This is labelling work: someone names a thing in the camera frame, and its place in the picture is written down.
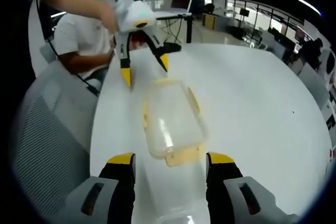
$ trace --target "desk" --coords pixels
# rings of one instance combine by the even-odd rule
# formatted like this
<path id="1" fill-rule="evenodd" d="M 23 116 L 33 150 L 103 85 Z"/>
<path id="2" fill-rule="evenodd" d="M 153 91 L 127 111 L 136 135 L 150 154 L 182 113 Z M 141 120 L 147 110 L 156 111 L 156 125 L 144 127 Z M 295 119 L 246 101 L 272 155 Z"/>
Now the desk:
<path id="1" fill-rule="evenodd" d="M 184 19 L 185 21 L 187 21 L 187 43 L 191 43 L 191 36 L 192 36 L 192 31 L 193 31 L 193 16 L 191 13 L 186 13 L 185 15 L 167 15 L 167 16 L 158 16 L 156 18 L 156 20 L 169 20 L 169 19 Z"/>
<path id="2" fill-rule="evenodd" d="M 117 58 L 102 86 L 90 172 L 98 176 L 114 155 L 137 154 L 133 219 L 142 220 L 146 205 L 147 181 L 141 173 L 142 155 L 148 155 L 141 113 L 144 89 L 166 75 L 182 79 L 197 97 L 209 132 L 207 151 L 232 157 L 242 174 L 271 191 L 286 213 L 303 213 L 322 185 L 331 141 L 312 95 L 281 60 L 247 47 L 187 44 L 170 54 L 166 74 L 148 49 L 133 51 L 130 58 L 133 88 L 125 85 Z"/>

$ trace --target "white t-shirt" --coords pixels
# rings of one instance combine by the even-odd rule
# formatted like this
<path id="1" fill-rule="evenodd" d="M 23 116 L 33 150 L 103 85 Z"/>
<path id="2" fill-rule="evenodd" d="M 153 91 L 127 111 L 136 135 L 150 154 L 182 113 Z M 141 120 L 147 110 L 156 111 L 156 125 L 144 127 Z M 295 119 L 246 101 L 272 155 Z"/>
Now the white t-shirt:
<path id="1" fill-rule="evenodd" d="M 54 33 L 55 50 L 58 55 L 77 52 L 81 56 L 94 56 L 110 50 L 110 36 L 100 20 L 74 14 L 64 15 Z M 98 68 L 81 73 L 83 78 Z"/>

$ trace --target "ceiling light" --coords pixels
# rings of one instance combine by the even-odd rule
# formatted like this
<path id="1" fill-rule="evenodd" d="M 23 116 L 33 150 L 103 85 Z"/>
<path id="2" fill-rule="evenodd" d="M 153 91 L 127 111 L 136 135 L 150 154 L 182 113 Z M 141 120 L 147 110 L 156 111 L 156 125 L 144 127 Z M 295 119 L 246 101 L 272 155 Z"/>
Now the ceiling light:
<path id="1" fill-rule="evenodd" d="M 311 4 L 307 3 L 307 2 L 304 1 L 304 0 L 298 0 L 298 1 L 300 1 L 301 3 L 307 5 L 307 6 L 310 7 L 310 8 L 312 8 L 315 12 L 317 12 L 320 16 L 322 16 L 321 13 L 319 12 L 319 10 L 317 10 L 317 9 L 316 9 L 315 7 L 313 7 Z"/>
<path id="2" fill-rule="evenodd" d="M 61 12 L 61 13 L 53 14 L 53 15 L 51 15 L 51 18 L 55 18 L 55 17 L 57 17 L 57 16 L 59 16 L 59 15 L 63 15 L 63 14 L 65 14 L 65 13 L 67 13 L 67 12 Z"/>

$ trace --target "plastic container lid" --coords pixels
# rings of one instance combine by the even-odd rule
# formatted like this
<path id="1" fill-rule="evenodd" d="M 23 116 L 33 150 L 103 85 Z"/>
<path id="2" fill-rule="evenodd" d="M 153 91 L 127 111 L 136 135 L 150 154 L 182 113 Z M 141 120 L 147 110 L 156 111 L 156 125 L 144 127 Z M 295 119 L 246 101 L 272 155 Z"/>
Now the plastic container lid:
<path id="1" fill-rule="evenodd" d="M 143 104 L 149 152 L 168 166 L 194 162 L 205 154 L 207 133 L 192 90 L 182 81 L 152 83 Z"/>

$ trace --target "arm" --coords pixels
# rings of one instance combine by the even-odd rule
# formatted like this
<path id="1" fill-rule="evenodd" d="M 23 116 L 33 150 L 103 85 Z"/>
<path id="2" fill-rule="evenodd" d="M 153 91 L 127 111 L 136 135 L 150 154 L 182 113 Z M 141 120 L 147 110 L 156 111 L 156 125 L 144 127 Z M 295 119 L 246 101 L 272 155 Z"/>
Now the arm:
<path id="1" fill-rule="evenodd" d="M 69 52 L 59 56 L 59 60 L 71 73 L 83 73 L 93 68 L 109 64 L 112 59 L 112 49 L 106 54 L 82 56 L 77 52 Z"/>
<path id="2" fill-rule="evenodd" d="M 117 30 L 114 11 L 104 0 L 44 0 L 52 7 L 85 17 L 100 19 L 113 34 Z"/>

